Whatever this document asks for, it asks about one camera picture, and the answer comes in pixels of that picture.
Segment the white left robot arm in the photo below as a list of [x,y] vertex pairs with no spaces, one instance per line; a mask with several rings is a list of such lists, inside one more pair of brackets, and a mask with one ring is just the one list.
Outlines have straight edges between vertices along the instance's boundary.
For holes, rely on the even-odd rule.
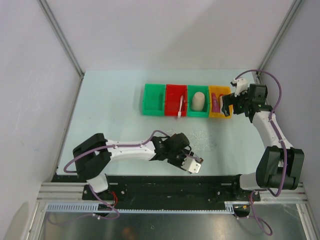
[[72,150],[75,173],[79,180],[85,181],[100,200],[110,196],[106,166],[114,161],[144,160],[167,161],[167,163],[191,174],[199,173],[203,159],[197,156],[184,133],[171,136],[155,130],[146,140],[120,142],[107,140],[103,133],[96,133]]

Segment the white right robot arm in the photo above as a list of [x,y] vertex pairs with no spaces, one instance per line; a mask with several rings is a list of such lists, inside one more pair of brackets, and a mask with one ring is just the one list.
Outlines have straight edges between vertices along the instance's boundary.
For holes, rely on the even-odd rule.
[[257,129],[265,147],[256,171],[239,176],[230,188],[231,196],[242,201],[249,190],[295,190],[300,182],[305,154],[294,148],[281,131],[271,105],[266,103],[268,89],[262,84],[248,84],[244,78],[231,82],[233,93],[220,97],[220,111],[226,117],[244,114]]

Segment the beige cup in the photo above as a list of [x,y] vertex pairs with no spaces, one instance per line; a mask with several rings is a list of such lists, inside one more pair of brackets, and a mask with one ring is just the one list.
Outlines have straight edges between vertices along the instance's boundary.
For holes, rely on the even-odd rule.
[[196,92],[192,97],[191,109],[196,112],[201,112],[205,105],[205,95],[203,92]]

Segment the clear glass tray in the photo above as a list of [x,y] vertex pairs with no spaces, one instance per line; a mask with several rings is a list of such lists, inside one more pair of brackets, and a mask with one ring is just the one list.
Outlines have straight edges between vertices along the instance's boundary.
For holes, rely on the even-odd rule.
[[188,131],[185,133],[190,146],[194,151],[209,152],[216,148],[217,143],[210,132],[203,130]]

